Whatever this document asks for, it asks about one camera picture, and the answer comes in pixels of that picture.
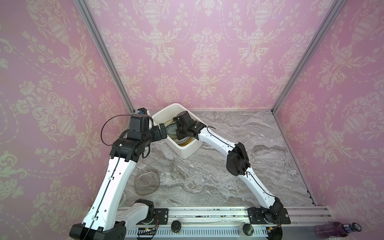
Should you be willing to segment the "teal patterned small plate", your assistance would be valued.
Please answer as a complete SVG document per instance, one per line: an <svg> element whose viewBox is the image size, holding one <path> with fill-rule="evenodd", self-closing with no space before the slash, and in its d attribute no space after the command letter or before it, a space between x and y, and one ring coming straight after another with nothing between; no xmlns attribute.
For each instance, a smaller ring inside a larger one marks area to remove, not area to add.
<svg viewBox="0 0 384 240"><path fill-rule="evenodd" d="M177 124L176 124L176 123L173 123L173 124L170 124L170 125L166 126L166 132L167 132L167 135L168 135L171 139L177 139L177 138L178 138L178 134L177 134Z"/></svg>

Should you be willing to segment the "clear glass plate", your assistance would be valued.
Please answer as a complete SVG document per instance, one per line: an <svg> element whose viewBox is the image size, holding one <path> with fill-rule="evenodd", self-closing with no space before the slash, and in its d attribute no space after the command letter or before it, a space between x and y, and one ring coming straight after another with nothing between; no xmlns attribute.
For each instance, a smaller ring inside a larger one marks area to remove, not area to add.
<svg viewBox="0 0 384 240"><path fill-rule="evenodd" d="M160 175L157 170L140 170L134 180L134 191L139 196L154 193L160 187Z"/></svg>

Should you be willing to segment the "yellow white-dotted scalloped plate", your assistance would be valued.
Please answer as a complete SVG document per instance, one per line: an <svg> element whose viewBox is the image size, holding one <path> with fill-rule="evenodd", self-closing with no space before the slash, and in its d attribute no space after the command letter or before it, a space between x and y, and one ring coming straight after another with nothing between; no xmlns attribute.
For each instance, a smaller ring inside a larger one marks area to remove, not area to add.
<svg viewBox="0 0 384 240"><path fill-rule="evenodd" d="M191 143L193 141L192 138L188 138L188 139L185 139L184 141L178 143L179 146L181 147L185 147L186 145L188 145L189 143Z"/></svg>

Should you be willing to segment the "cream plate with green leaves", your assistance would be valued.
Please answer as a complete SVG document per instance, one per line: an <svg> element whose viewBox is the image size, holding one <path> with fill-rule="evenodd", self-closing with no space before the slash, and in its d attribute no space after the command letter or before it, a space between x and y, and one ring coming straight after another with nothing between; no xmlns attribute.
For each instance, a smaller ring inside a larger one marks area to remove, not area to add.
<svg viewBox="0 0 384 240"><path fill-rule="evenodd" d="M165 125L166 128L169 127L169 126L171 126L171 125L173 125L173 124L175 124L175 121L174 121L174 120L169 120L169 121L167 121L167 122L164 123L164 125Z"/></svg>

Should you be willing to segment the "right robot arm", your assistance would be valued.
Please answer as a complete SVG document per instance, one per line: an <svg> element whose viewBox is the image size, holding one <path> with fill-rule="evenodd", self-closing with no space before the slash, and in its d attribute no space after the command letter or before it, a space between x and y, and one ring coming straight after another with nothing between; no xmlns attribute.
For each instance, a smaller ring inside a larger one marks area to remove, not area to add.
<svg viewBox="0 0 384 240"><path fill-rule="evenodd" d="M241 179L257 198L268 223L280 222L283 204L280 199L265 187L256 176L242 143L233 143L212 131L212 126L195 121L188 111L183 111L173 118L176 123L176 133L179 139L195 138L216 149L227 158L226 168L230 174Z"/></svg>

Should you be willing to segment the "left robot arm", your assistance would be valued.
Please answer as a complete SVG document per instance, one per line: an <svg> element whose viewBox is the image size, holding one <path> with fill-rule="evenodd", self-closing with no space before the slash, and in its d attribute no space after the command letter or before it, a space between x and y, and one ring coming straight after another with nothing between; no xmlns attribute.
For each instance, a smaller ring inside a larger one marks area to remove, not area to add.
<svg viewBox="0 0 384 240"><path fill-rule="evenodd" d="M118 214L126 183L140 159L151 152L151 143L167 138L165 126L156 126L147 111L129 115L128 128L111 144L110 160L101 188L85 218L70 230L74 240L122 240L138 223L158 223L152 201L139 199Z"/></svg>

